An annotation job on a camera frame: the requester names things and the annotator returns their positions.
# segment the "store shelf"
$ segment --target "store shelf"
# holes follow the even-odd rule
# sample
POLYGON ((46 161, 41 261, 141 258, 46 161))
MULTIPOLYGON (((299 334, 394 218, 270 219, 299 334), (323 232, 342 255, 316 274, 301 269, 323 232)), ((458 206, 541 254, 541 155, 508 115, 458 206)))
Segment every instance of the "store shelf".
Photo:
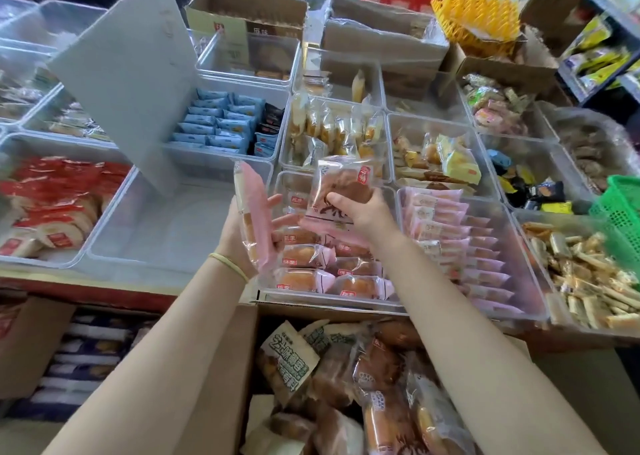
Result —
POLYGON ((622 87, 624 87, 627 92, 633 96, 638 103, 640 103, 640 82, 638 82, 638 79, 631 74, 624 74, 618 79, 620 80, 622 87))
POLYGON ((606 12, 613 20, 618 22, 620 26, 624 27, 629 34, 633 37, 640 39, 640 18, 635 17, 616 3, 615 0, 591 0, 594 4, 599 6, 606 12))
POLYGON ((558 62, 558 74, 569 87, 572 94, 578 100, 580 104, 584 103, 587 99, 587 92, 584 90, 578 78, 569 70, 569 67, 563 62, 558 62))

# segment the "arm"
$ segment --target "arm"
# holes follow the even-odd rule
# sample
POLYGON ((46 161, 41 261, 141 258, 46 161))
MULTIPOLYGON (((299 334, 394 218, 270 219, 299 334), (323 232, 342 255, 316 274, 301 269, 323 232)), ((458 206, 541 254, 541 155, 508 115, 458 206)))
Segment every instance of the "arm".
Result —
MULTIPOLYGON (((277 195, 269 205, 280 202, 277 195)), ((292 222, 288 216, 274 226, 292 222)), ((235 198, 216 252, 256 272, 244 250, 235 198)), ((171 454, 189 421, 244 279, 208 258, 149 334, 60 430, 44 455, 171 454)))
POLYGON ((377 190, 327 199, 354 220, 394 282, 444 386, 487 455, 604 455, 571 405, 398 229, 377 190))

